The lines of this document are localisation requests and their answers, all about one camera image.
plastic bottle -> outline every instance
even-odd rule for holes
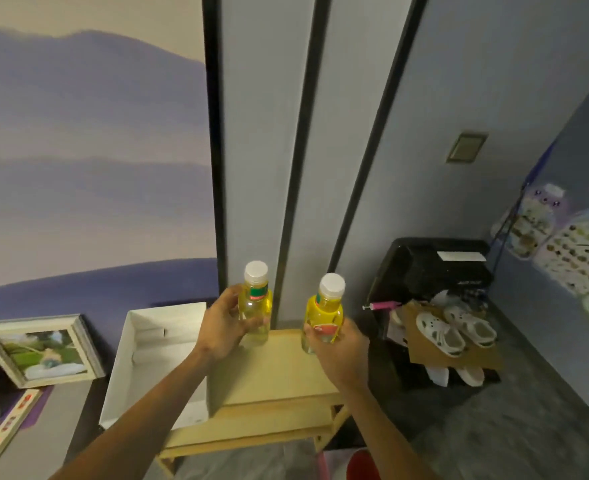
[[[239,320],[253,317],[270,317],[272,312],[272,291],[267,287],[267,264],[250,261],[243,273],[243,291],[239,293]],[[261,325],[248,332],[241,339],[242,347],[255,347],[266,343],[270,325]]]
[[[343,324],[341,297],[346,290],[345,280],[337,273],[328,273],[319,283],[319,292],[308,300],[306,323],[312,326],[324,342],[334,342]],[[302,333],[301,347],[308,354],[313,353],[305,333]]]

brown cardboard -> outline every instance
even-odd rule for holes
[[[444,354],[437,346],[428,340],[417,328],[417,315],[428,312],[439,319],[444,319],[443,309],[438,306],[421,305],[411,301],[402,306],[401,316],[406,327],[406,339],[412,363],[420,363],[430,367],[470,367],[499,370],[502,366],[501,356],[497,346],[484,349],[476,346],[463,333],[466,350],[457,357]]]

light switch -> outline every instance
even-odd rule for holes
[[[472,163],[488,137],[487,133],[464,132],[459,135],[448,155],[447,163]]]

tile floor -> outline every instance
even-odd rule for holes
[[[452,410],[413,445],[445,480],[589,480],[589,408],[518,333],[495,324],[502,382]],[[153,464],[146,480],[162,478]],[[315,450],[301,441],[203,454],[184,459],[175,478],[315,480]]]

bottle label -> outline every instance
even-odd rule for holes
[[[322,342],[329,344],[332,341],[332,337],[337,333],[339,327],[334,323],[326,323],[323,325],[315,325],[313,328]]]
[[[265,298],[267,295],[267,283],[265,286],[261,288],[250,288],[250,299],[252,301],[257,301],[259,299]]]

